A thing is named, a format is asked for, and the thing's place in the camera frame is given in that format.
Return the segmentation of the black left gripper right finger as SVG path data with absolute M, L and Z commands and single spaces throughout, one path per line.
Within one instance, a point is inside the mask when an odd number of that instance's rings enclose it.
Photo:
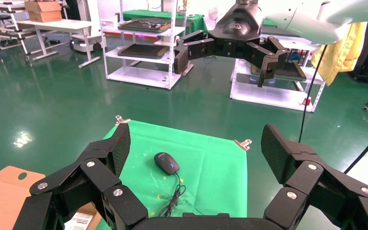
M 368 185 L 329 166 L 308 145 L 265 125 L 261 150 L 279 184 L 303 194 L 302 210 L 319 209 L 344 230 L 368 230 Z

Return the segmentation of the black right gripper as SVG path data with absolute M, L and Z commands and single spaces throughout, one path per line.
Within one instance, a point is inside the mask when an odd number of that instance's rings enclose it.
M 209 31 L 185 35 L 174 47 L 174 73 L 182 74 L 190 60 L 212 55 L 244 58 L 260 69 L 257 86 L 262 88 L 266 79 L 272 79 L 284 66 L 287 50 L 274 36 L 259 43 L 264 16 L 256 3 L 236 3 Z

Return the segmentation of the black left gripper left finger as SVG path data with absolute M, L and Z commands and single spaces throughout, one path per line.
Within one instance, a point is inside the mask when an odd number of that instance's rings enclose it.
M 62 230 L 86 204 L 111 229 L 133 229 L 148 210 L 120 178 L 130 144 L 128 124 L 120 124 L 111 137 L 91 142 L 72 164 L 34 183 L 14 229 Z

